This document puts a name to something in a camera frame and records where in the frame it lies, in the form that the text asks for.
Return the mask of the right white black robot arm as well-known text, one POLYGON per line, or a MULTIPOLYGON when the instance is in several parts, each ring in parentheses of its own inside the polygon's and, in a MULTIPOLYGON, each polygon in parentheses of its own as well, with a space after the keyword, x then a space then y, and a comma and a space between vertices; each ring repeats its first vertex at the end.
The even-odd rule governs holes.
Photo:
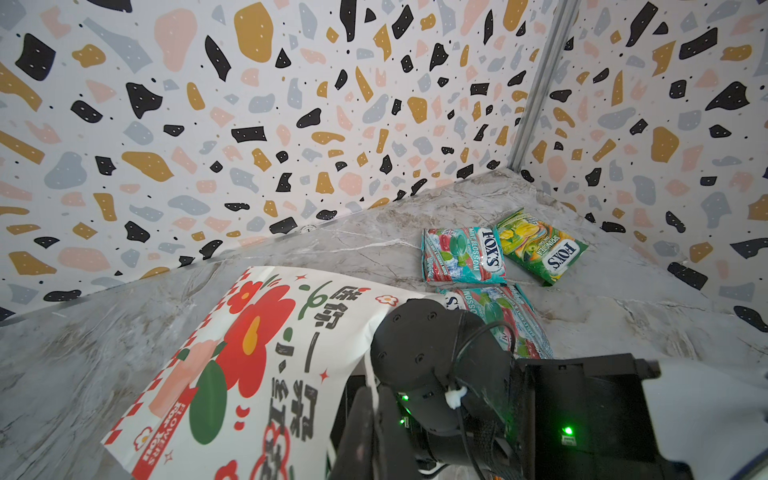
POLYGON ((518 359, 465 310, 411 299, 371 345, 421 467, 503 479, 763 479, 767 372, 630 354, 518 359))

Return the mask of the white floral paper bag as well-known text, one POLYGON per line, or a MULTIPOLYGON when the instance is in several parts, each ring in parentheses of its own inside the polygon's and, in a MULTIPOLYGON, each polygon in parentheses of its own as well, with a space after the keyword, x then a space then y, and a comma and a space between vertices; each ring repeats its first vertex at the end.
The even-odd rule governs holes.
POLYGON ((247 269, 103 438, 136 479, 323 479, 345 385, 410 290, 247 269))

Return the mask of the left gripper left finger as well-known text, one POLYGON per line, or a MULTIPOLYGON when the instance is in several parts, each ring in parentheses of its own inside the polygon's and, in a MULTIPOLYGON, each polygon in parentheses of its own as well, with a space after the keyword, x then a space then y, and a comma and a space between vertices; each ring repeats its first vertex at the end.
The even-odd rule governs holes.
POLYGON ((374 478, 374 409, 369 387, 359 388, 347 409, 345 425, 329 479, 374 478))

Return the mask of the green candy bag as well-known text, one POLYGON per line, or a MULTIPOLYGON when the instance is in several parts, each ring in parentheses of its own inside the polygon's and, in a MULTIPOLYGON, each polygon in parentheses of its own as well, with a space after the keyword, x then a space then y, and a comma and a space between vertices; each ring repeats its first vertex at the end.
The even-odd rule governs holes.
POLYGON ((496 225, 503 254, 544 285, 557 283, 589 246, 519 209, 496 225))

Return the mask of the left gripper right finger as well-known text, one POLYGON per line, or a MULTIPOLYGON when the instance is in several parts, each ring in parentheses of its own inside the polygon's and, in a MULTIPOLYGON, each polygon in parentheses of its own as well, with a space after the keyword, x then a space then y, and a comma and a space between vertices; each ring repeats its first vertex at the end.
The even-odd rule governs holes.
POLYGON ((375 479, 421 479, 403 415, 391 389, 379 389, 375 414, 375 479))

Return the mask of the teal Fox's mint candy bag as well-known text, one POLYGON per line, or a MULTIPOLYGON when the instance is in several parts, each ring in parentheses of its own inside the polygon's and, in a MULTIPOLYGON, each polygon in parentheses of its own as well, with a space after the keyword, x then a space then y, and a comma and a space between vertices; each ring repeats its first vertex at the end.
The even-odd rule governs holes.
POLYGON ((498 231, 489 227, 425 229, 422 272, 428 283, 506 283, 498 231))

